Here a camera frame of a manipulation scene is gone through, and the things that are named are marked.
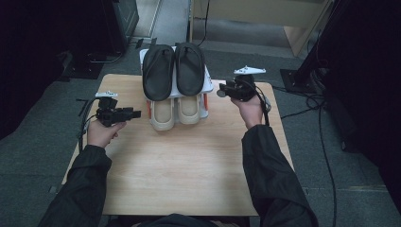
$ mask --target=black sleeve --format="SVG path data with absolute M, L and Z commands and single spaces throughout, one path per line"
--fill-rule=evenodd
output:
M 112 161 L 105 149 L 86 146 L 68 172 L 67 182 L 50 203 L 39 226 L 98 226 Z
M 242 138 L 242 150 L 245 176 L 261 226 L 319 226 L 271 127 L 249 129 Z

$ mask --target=slipper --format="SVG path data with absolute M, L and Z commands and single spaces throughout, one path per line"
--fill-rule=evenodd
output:
M 197 45 L 177 44 L 175 49 L 177 89 L 183 96 L 201 92 L 204 83 L 204 56 Z
M 196 124 L 201 119 L 200 95 L 182 96 L 178 98 L 178 117 L 185 125 Z
M 150 103 L 150 123 L 157 131 L 167 131 L 173 128 L 174 119 L 174 98 L 163 101 L 152 101 Z
M 150 47 L 144 57 L 142 85 L 145 96 L 162 101 L 171 94 L 174 69 L 174 50 L 169 45 Z

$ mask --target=cable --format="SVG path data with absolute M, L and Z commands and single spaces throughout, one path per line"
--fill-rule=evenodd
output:
M 210 0 L 207 1 L 206 17 L 204 19 L 204 35 L 203 35 L 203 39 L 201 40 L 200 44 L 198 44 L 198 46 L 203 44 L 203 41 L 206 39 L 206 36 L 207 36 L 207 18 L 209 17 L 209 5 L 210 5 Z
M 331 171 L 330 163 L 328 162 L 327 152 L 326 152 L 324 141 L 323 141 L 322 108 L 323 108 L 323 105 L 319 109 L 319 134 L 320 134 L 320 137 L 321 137 L 324 160 L 326 161 L 326 164 L 327 164 L 327 169 L 328 169 L 328 173 L 330 175 L 330 181 L 331 181 L 332 190 L 333 190 L 333 227 L 336 227 L 336 225 L 337 225 L 337 191 L 336 191 L 336 185 L 335 185 L 335 182 L 334 182 L 333 173 Z
M 89 119 L 86 119 L 87 117 L 88 117 L 88 113 L 89 113 L 89 110 L 90 110 L 90 108 L 92 107 L 92 104 L 94 103 L 94 101 L 95 100 L 97 100 L 97 99 L 99 99 L 98 97 L 95 97 L 95 98 L 93 98 L 91 101 L 89 101 L 89 103 L 88 103 L 88 105 L 86 106 L 86 109 L 85 109 L 85 111 L 83 112 L 83 117 L 82 117 L 82 121 L 81 121 L 81 124 L 80 124 L 80 133 L 79 133 L 79 137 L 78 137 L 78 149 L 79 149 L 79 153 L 81 153 L 82 151 L 83 151 L 83 135 L 86 133 L 86 130 L 85 130 L 85 126 L 86 126 L 86 124 L 88 123 L 88 121 L 92 118 L 92 117 L 94 117 L 94 115 L 93 116 L 91 116 Z
M 325 104 L 325 101 L 323 101 L 322 103 L 319 103 L 315 99 L 315 98 L 323 98 L 323 96 L 321 96 L 321 95 L 309 96 L 309 95 L 303 94 L 303 93 L 287 92 L 285 90 L 285 88 L 281 88 L 281 87 L 275 87 L 275 86 L 272 86 L 272 87 L 273 87 L 273 89 L 276 89 L 276 90 L 281 91 L 281 92 L 286 92 L 286 93 L 293 94 L 293 95 L 296 95 L 296 96 L 305 96 L 306 97 L 306 106 L 308 107 L 308 109 L 300 111 L 298 113 L 292 113 L 292 114 L 288 114 L 288 115 L 282 116 L 281 119 L 284 119 L 284 118 L 289 117 L 289 116 L 304 114 L 304 113 L 312 111 L 312 110 L 319 110 L 319 121 L 318 121 L 319 122 L 319 135 L 321 137 L 321 144 L 322 144 L 324 160 L 326 162 L 326 166 L 327 166 L 327 170 L 328 170 L 328 173 L 329 173 L 329 176 L 330 176 L 330 181 L 331 181 L 332 190 L 333 190 L 333 224 L 332 224 L 332 226 L 336 227 L 336 225 L 337 225 L 337 191 L 336 191 L 336 184 L 334 182 L 334 177 L 333 177 L 333 173 L 332 173 L 332 170 L 331 170 L 331 166 L 330 166 L 330 163 L 329 163 L 328 158 L 327 158 L 327 152 L 326 152 L 325 144 L 324 144 L 324 140 L 323 140 L 323 129 L 322 129 L 322 108 L 323 108 L 323 106 Z M 310 100 L 313 100 L 315 102 L 316 106 L 311 106 L 309 104 Z
M 330 16 L 327 19 L 327 23 L 330 21 L 330 19 L 332 18 L 333 14 L 337 10 L 337 7 L 339 6 L 340 1 L 341 0 L 336 0 L 336 3 L 334 3 L 334 4 L 336 4 L 336 6 L 331 11 Z M 318 64 L 321 64 L 321 60 L 319 59 L 319 44 L 320 44 L 320 40 L 321 40 L 320 34 L 321 34 L 321 31 L 319 30 L 318 41 L 316 43 L 316 60 L 318 61 Z M 324 65 L 321 65 L 321 66 L 325 67 L 325 66 L 328 65 L 328 60 L 322 60 L 322 61 L 324 61 Z
M 120 53 L 120 55 L 117 58 L 115 58 L 115 59 L 113 59 L 111 61 L 89 61 L 89 62 L 90 63 L 113 63 L 113 62 L 118 61 L 122 56 L 123 56 L 123 53 Z
M 260 106 L 262 108 L 263 115 L 265 116 L 265 124 L 269 126 L 270 125 L 269 116 L 268 116 L 269 111 L 266 108 L 267 100 L 266 100 L 266 96 L 263 94 L 262 90 L 260 90 L 260 88 L 258 88 L 256 85 L 254 86 L 260 91 L 260 93 L 262 94 L 263 98 L 257 92 L 256 88 L 254 88 L 248 81 L 245 81 L 245 80 L 242 80 L 242 79 L 235 79 L 235 80 L 246 84 L 247 86 L 249 86 L 250 88 L 252 88 L 254 90 L 254 92 L 256 93 L 257 97 L 259 97 L 259 100 L 260 100 Z
M 128 46 L 137 45 L 137 44 L 138 44 L 138 42 L 132 42 L 132 43 L 129 43 Z

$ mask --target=hand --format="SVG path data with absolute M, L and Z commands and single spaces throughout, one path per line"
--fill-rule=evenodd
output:
M 88 129 L 88 145 L 106 148 L 118 136 L 118 131 L 124 128 L 127 122 L 117 123 L 109 128 L 103 126 L 99 120 L 92 121 Z
M 241 114 L 242 119 L 245 121 L 245 126 L 247 129 L 250 129 L 255 125 L 262 124 L 263 113 L 258 96 L 254 96 L 247 102 L 243 102 L 234 98 L 231 98 L 231 101 L 239 108 L 239 113 Z

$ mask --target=wire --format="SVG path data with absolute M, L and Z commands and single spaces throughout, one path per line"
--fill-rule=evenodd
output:
M 267 104 L 266 96 L 263 94 L 262 90 L 260 90 L 260 88 L 258 88 L 256 85 L 254 86 L 254 87 L 256 87 L 256 88 L 260 91 L 260 93 L 262 94 L 263 98 L 262 98 L 262 97 L 260 96 L 260 94 L 257 92 L 256 88 L 254 88 L 248 81 L 245 81 L 245 80 L 242 80 L 242 79 L 235 79 L 235 80 L 240 81 L 241 83 L 246 84 L 247 86 L 249 86 L 250 88 L 252 88 L 252 89 L 255 91 L 257 97 L 259 97 L 260 106 L 261 106 L 261 108 L 262 108 L 263 115 L 265 116 L 265 124 L 269 126 L 269 125 L 270 125 L 269 116 L 268 116 L 269 111 L 268 111 L 268 109 L 266 108 L 266 104 Z
M 200 44 L 198 44 L 198 46 L 203 44 L 203 41 L 206 39 L 206 36 L 207 36 L 207 18 L 209 17 L 209 5 L 210 5 L 210 0 L 207 1 L 206 17 L 204 19 L 204 35 L 203 35 L 203 39 L 201 40 Z
M 129 43 L 128 46 L 137 45 L 137 44 L 138 44 L 138 42 L 132 42 L 132 43 Z
M 333 8 L 333 10 L 330 13 L 330 16 L 327 19 L 327 23 L 330 21 L 330 19 L 333 17 L 333 14 L 335 13 L 335 11 L 337 10 L 337 7 L 339 6 L 341 0 L 336 0 L 336 2 L 334 4 L 336 4 L 336 6 Z M 318 34 L 318 41 L 316 43 L 316 60 L 318 61 L 318 64 L 321 64 L 321 61 L 324 62 L 324 65 L 321 64 L 321 66 L 325 67 L 328 65 L 328 60 L 320 60 L 319 59 L 319 44 L 321 42 L 321 37 L 320 37 L 321 31 L 319 30 L 319 34 Z
M 310 72 L 312 79 L 315 81 L 315 84 L 321 89 L 322 91 L 325 90 L 325 86 L 322 83 L 323 75 L 326 75 L 327 72 L 323 72 L 322 68 L 314 69 Z
M 321 137 L 321 144 L 322 144 L 324 160 L 325 160 L 326 165 L 327 165 L 327 170 L 328 170 L 328 173 L 329 173 L 329 176 L 330 176 L 330 181 L 331 181 L 332 190 L 333 190 L 333 223 L 332 223 L 332 226 L 336 227 L 336 225 L 337 225 L 337 191 L 336 191 L 336 184 L 335 184 L 334 177 L 333 177 L 333 172 L 331 170 L 331 166 L 330 166 L 330 163 L 329 163 L 328 158 L 327 158 L 327 152 L 326 152 L 325 144 L 324 144 L 324 140 L 323 140 L 323 129 L 322 129 L 322 108 L 323 108 L 323 106 L 325 104 L 325 101 L 319 103 L 317 101 L 317 99 L 316 99 L 316 98 L 323 98 L 323 96 L 321 96 L 321 95 L 309 96 L 309 95 L 303 94 L 303 93 L 288 92 L 288 91 L 286 91 L 285 88 L 281 88 L 281 87 L 275 87 L 275 86 L 272 86 L 272 87 L 273 87 L 273 89 L 276 89 L 276 90 L 281 91 L 281 92 L 286 92 L 286 93 L 293 94 L 293 95 L 296 95 L 296 96 L 305 96 L 306 97 L 306 101 L 305 102 L 306 102 L 306 106 L 308 107 L 308 109 L 300 111 L 298 113 L 292 113 L 292 114 L 288 114 L 288 115 L 282 116 L 281 119 L 284 119 L 284 118 L 289 117 L 289 116 L 304 114 L 306 112 L 313 111 L 313 110 L 319 110 L 319 135 Z M 315 102 L 316 105 L 315 106 L 310 105 L 310 103 L 309 103 L 310 100 Z
M 79 133 L 79 137 L 78 137 L 78 149 L 79 149 L 79 153 L 81 153 L 83 151 L 83 135 L 86 133 L 85 131 L 85 126 L 86 123 L 94 116 L 91 116 L 89 119 L 86 119 L 88 117 L 88 113 L 90 108 L 92 107 L 92 104 L 94 103 L 95 100 L 99 99 L 98 97 L 93 98 L 91 101 L 89 101 L 88 105 L 86 106 L 86 109 L 83 113 L 83 117 L 82 117 L 82 121 L 80 124 L 80 133 Z
M 327 158 L 327 152 L 325 149 L 324 141 L 323 141 L 323 131 L 322 131 L 322 108 L 319 109 L 319 134 L 321 136 L 321 143 L 322 143 L 322 149 L 323 149 L 323 154 L 324 154 L 324 160 L 327 164 L 327 170 L 330 175 L 330 181 L 332 185 L 332 190 L 333 190 L 333 227 L 336 227 L 337 225 L 337 191 L 336 191 L 336 184 L 334 182 L 334 177 L 333 173 L 331 171 L 330 163 L 328 162 Z
M 122 56 L 123 56 L 123 53 L 120 53 L 120 55 L 117 58 L 115 58 L 115 59 L 113 59 L 111 61 L 89 61 L 89 62 L 90 63 L 113 63 L 113 62 L 118 61 Z

